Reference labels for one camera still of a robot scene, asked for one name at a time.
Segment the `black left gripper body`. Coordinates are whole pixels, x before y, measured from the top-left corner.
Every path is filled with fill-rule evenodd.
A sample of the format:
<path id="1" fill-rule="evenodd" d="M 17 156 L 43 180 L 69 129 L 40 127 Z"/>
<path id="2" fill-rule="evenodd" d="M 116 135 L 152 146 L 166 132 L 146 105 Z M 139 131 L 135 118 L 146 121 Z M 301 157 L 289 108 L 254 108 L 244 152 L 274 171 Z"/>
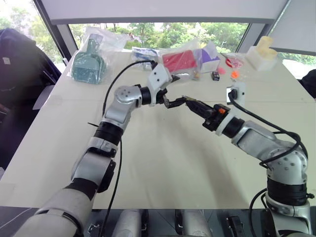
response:
<path id="1" fill-rule="evenodd" d="M 167 87 L 169 84 L 171 84 L 171 83 L 173 83 L 173 82 L 175 82 L 175 81 L 177 81 L 177 80 L 179 80 L 179 79 L 180 79 L 179 76 L 172 75 L 172 80 L 169 81 L 169 82 L 166 82 L 166 83 L 162 86 L 162 89 L 160 89 L 160 90 L 158 91 L 158 93 L 157 93 L 157 95 L 156 95 L 156 104 L 164 104 L 165 106 L 168 105 L 168 104 L 165 103 L 165 99 L 167 99 L 167 97 L 166 97 L 166 93 L 167 93 L 166 87 Z"/>

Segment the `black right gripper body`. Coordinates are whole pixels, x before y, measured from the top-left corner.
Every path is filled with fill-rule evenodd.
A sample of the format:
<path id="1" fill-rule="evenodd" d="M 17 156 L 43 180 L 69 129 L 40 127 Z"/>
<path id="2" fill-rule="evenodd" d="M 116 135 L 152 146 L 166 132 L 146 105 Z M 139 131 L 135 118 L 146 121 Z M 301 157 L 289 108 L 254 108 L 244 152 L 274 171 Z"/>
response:
<path id="1" fill-rule="evenodd" d="M 229 111 L 229 107 L 224 106 L 223 104 L 215 104 L 202 126 L 209 131 L 216 131 L 220 123 L 228 115 Z"/>

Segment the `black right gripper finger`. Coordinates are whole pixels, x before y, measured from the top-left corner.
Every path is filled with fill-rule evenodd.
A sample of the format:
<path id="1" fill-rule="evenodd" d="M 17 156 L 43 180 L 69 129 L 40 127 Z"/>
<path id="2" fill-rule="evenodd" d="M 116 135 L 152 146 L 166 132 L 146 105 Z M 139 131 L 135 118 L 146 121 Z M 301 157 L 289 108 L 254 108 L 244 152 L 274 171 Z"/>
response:
<path id="1" fill-rule="evenodd" d="M 186 106 L 202 118 L 207 117 L 207 105 L 200 101 L 186 101 Z"/>
<path id="2" fill-rule="evenodd" d="M 189 107 L 190 110 L 192 111 L 197 111 L 197 110 L 201 110 L 201 111 L 207 111 L 207 110 L 210 110 L 210 106 L 207 105 L 206 103 L 200 101 L 200 100 L 197 100 L 197 99 L 194 99 L 194 98 L 191 98 L 191 97 L 188 97 L 186 96 L 186 106 Z"/>

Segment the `red box in plastic bag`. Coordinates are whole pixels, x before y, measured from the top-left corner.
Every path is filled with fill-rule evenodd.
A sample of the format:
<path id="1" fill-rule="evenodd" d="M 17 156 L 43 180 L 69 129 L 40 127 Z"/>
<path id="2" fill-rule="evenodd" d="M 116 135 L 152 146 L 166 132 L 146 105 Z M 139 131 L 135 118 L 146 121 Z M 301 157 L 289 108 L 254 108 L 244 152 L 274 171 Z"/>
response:
<path id="1" fill-rule="evenodd" d="M 202 52 L 199 39 L 192 39 L 176 48 L 161 48 L 159 56 L 172 75 L 182 80 L 200 78 Z"/>

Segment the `purple and white box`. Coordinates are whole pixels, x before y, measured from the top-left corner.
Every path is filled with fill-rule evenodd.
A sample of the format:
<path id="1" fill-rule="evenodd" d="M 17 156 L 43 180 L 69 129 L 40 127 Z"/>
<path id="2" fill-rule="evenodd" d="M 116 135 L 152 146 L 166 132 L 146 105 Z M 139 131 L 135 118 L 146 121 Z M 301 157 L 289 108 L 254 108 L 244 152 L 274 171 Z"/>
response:
<path id="1" fill-rule="evenodd" d="M 217 71 L 220 65 L 220 58 L 216 49 L 216 45 L 209 41 L 203 48 L 193 50 L 197 69 L 201 74 Z"/>

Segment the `blue and white package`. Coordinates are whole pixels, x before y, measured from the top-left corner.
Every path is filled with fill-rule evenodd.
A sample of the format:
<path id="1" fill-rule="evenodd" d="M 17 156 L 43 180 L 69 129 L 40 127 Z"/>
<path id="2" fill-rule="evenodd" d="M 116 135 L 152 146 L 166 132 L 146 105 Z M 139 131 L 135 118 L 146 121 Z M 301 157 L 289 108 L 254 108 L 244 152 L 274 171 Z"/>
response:
<path id="1" fill-rule="evenodd" d="M 157 61 L 158 60 L 158 52 L 151 48 L 141 48 L 141 47 L 132 47 L 131 50 L 131 60 L 132 62 L 137 61 Z M 144 71 L 150 71 L 152 69 L 152 65 L 150 62 L 144 62 L 138 64 Z"/>

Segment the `red item in clear bag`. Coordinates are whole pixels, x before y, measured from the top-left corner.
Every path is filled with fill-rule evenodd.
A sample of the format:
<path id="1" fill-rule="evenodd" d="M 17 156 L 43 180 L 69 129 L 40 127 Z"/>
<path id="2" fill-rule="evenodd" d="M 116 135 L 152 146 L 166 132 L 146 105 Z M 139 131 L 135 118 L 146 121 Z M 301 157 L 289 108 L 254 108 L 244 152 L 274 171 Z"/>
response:
<path id="1" fill-rule="evenodd" d="M 225 63 L 230 68 L 241 68 L 244 65 L 244 58 L 237 53 L 223 53 L 221 55 L 225 58 Z"/>

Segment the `clear plastic bag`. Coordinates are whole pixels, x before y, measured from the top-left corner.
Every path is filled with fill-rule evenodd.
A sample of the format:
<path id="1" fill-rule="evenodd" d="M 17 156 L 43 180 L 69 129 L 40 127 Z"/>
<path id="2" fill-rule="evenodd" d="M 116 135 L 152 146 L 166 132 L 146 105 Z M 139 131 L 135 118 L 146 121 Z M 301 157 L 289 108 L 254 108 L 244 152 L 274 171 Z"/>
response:
<path id="1" fill-rule="evenodd" d="M 129 36 L 126 34 L 116 34 L 97 27 L 86 27 L 79 49 L 87 51 L 92 48 L 93 52 L 117 51 L 123 49 L 128 40 Z"/>

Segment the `white foam block with cream parts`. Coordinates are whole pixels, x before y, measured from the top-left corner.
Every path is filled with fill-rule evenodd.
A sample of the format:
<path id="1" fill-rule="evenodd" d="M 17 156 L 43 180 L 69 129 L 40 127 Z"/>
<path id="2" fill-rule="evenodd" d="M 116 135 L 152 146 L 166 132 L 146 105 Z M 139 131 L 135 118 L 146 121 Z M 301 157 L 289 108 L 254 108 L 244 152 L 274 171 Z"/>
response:
<path id="1" fill-rule="evenodd" d="M 273 38 L 262 36 L 256 46 L 249 48 L 246 60 L 256 71 L 269 71 L 277 62 L 277 51 L 270 48 Z"/>

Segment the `teal dustpan in plastic bag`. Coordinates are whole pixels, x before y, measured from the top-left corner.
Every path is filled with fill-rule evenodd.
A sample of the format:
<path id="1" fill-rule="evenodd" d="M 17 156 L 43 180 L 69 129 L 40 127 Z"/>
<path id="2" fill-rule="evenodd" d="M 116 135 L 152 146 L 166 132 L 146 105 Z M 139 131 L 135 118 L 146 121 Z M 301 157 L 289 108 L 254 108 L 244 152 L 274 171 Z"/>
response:
<path id="1" fill-rule="evenodd" d="M 106 72 L 106 62 L 101 55 L 103 37 L 91 34 L 87 39 L 86 51 L 79 51 L 73 60 L 71 77 L 78 82 L 100 84 Z"/>

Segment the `dark rounded object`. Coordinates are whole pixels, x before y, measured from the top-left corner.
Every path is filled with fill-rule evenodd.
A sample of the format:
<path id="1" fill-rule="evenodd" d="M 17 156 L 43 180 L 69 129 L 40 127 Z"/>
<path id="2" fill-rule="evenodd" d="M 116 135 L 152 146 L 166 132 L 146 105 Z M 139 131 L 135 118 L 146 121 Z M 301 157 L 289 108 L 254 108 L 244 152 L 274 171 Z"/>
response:
<path id="1" fill-rule="evenodd" d="M 309 71 L 302 79 L 298 79 L 298 82 L 316 100 L 316 69 Z"/>

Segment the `grey rounded shape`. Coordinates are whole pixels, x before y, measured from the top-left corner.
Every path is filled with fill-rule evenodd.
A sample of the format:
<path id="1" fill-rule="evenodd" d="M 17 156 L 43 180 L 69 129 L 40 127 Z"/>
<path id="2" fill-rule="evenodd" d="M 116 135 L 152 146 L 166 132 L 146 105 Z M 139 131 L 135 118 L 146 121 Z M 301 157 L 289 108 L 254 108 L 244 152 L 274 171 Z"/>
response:
<path id="1" fill-rule="evenodd" d="M 120 214 L 111 237 L 147 237 L 148 225 L 147 209 L 125 209 Z"/>
<path id="2" fill-rule="evenodd" d="M 175 231 L 181 236 L 188 237 L 213 237 L 201 209 L 176 209 Z"/>

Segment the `grey flat panel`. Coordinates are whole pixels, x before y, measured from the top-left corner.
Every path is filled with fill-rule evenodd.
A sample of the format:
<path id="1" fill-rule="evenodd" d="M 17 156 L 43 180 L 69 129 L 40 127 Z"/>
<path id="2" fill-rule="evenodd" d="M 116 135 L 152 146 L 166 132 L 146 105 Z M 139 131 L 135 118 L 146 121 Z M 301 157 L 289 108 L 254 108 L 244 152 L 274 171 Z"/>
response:
<path id="1" fill-rule="evenodd" d="M 49 85 L 44 88 L 44 90 L 40 93 L 36 102 L 34 103 L 32 110 L 40 110 L 43 107 L 54 87 L 55 85 Z"/>

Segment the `black chair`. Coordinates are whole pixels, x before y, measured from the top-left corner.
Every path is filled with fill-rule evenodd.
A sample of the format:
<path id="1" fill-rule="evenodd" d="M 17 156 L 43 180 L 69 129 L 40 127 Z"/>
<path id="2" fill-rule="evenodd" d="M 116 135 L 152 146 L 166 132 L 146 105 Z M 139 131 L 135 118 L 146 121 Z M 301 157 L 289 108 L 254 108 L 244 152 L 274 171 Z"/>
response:
<path id="1" fill-rule="evenodd" d="M 6 170 L 38 114 L 33 106 L 61 72 L 36 42 L 0 29 L 0 170 Z"/>

